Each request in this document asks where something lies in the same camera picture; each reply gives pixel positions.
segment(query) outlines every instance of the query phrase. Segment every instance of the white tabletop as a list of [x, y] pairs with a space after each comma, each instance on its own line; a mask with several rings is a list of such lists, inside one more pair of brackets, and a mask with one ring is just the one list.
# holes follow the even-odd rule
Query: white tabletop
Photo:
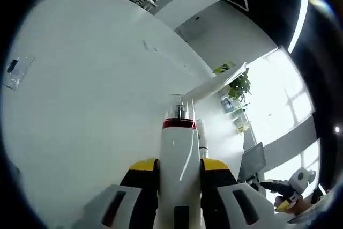
[[[138, 160], [158, 157], [165, 103], [213, 75], [175, 32], [127, 0], [46, 0], [10, 58], [33, 56], [18, 91], [3, 87], [4, 142], [27, 198], [49, 225], [77, 219]], [[195, 105], [210, 158], [237, 177], [243, 137], [218, 96]]]

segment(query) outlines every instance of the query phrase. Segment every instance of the hand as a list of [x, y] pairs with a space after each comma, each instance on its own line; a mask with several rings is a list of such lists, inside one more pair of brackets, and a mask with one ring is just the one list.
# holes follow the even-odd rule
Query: hand
[[[274, 207], [279, 206], [284, 200], [285, 199], [283, 197], [277, 196], [275, 198]], [[311, 206], [312, 204], [305, 202], [304, 199], [301, 197], [293, 207], [286, 209], [284, 212], [287, 214], [294, 214], [298, 216], [305, 210], [308, 210]]]

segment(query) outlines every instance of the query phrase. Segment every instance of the potted plant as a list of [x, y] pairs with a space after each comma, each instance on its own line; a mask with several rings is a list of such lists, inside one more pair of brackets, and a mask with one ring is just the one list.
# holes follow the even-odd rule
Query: potted plant
[[[222, 72], [229, 70], [230, 68], [234, 67], [236, 64], [232, 61], [229, 61], [227, 64], [223, 64], [220, 67], [213, 70], [213, 72], [218, 75]], [[229, 87], [224, 88], [223, 90], [228, 90], [227, 94], [232, 100], [239, 100], [240, 102], [245, 102], [245, 94], [248, 92], [250, 93], [250, 82], [248, 80], [248, 71], [246, 71], [235, 79], [233, 82], [229, 84]]]

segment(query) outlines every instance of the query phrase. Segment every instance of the red stripe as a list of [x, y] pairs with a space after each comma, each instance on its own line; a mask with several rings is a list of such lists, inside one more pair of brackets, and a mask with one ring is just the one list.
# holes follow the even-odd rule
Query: red stripe
[[163, 128], [168, 127], [182, 127], [196, 129], [197, 125], [191, 119], [168, 118], [163, 122]]

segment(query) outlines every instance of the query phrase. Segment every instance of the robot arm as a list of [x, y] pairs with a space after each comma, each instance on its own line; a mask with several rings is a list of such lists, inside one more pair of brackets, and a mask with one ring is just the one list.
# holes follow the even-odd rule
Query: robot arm
[[266, 180], [260, 185], [272, 193], [282, 195], [284, 201], [280, 203], [276, 211], [284, 212], [292, 208], [297, 201], [302, 197], [301, 194], [306, 190], [307, 186], [314, 181], [316, 172], [313, 170], [307, 171], [305, 168], [299, 168], [289, 180]]

